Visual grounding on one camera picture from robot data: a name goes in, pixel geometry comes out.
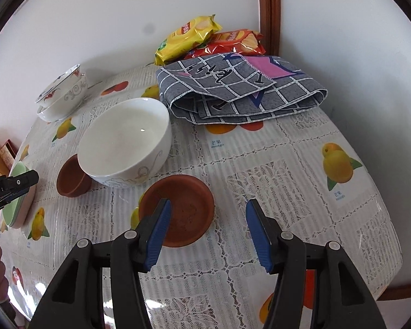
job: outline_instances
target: brown clay saucer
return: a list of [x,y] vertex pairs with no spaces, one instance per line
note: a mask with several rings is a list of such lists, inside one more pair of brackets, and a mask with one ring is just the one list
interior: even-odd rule
[[92,179],[79,166],[77,154],[64,163],[56,180],[58,193],[69,198],[86,193],[91,185]]
[[215,203],[210,189],[198,178],[176,174],[154,183],[141,199],[139,219],[151,215],[162,198],[169,199],[172,204],[164,246],[189,245],[207,231],[215,214]]

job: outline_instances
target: folded cloth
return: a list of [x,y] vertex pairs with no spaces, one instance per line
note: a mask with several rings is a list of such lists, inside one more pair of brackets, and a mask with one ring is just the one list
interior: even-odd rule
[[156,72],[160,100],[193,124],[246,124],[318,106],[327,90],[286,60],[237,53],[180,60]]

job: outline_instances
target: lace tablecloth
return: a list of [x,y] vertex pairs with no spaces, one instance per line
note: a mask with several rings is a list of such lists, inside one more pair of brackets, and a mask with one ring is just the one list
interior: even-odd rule
[[[130,228],[132,211],[146,189],[178,173],[191,174],[210,187],[215,217],[202,238],[182,248],[163,247],[157,265],[140,275],[155,328],[262,326],[259,310],[273,292],[276,276],[260,266],[247,230],[244,209],[251,198],[257,198],[267,216],[303,241],[319,245],[338,241],[374,297],[385,290],[401,267],[397,235],[365,167],[354,169],[348,182],[329,190],[332,185],[322,166],[324,144],[335,143],[360,160],[319,108],[221,129],[172,118],[172,148],[152,179],[127,189],[93,182],[78,198],[60,196],[58,172],[77,152],[86,128],[111,106],[140,97],[147,86],[156,84],[155,71],[155,66],[142,67],[91,87],[68,120],[65,135],[58,132],[63,121],[47,124],[38,119],[22,144],[16,159],[35,169],[40,181],[21,229],[7,229],[0,215],[0,245],[10,279],[9,295],[28,318],[79,239],[98,243],[116,238]],[[125,89],[110,89],[118,83],[124,87],[125,81]],[[32,221],[43,216],[40,208],[47,232],[33,238]],[[104,271],[103,306],[105,321],[114,326],[109,276],[109,270]],[[310,311],[303,309],[305,326]]]

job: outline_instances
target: silver screw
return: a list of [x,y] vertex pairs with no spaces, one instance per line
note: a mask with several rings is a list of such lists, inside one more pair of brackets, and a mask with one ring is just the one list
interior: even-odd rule
[[284,240],[292,240],[292,238],[294,237],[294,234],[291,233],[290,231],[283,231],[280,236],[282,237],[282,239]]
[[137,232],[135,232],[134,230],[128,230],[126,233],[125,233],[125,238],[126,239],[133,239],[134,237],[136,237],[137,236]]
[[331,241],[331,242],[329,242],[329,247],[332,250],[339,250],[341,248],[341,245],[338,244],[336,241]]
[[80,239],[78,241],[78,247],[86,247],[89,244],[89,241],[87,239]]

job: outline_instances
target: snack bag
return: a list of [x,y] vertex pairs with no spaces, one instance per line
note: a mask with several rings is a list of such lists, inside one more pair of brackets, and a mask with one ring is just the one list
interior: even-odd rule
[[266,51],[259,43],[262,37],[259,32],[247,29],[216,33],[209,41],[192,49],[184,59],[228,52],[243,56],[263,55]]
[[155,53],[155,64],[166,65],[208,40],[222,28],[213,21],[214,17],[215,15],[196,17],[169,35]]

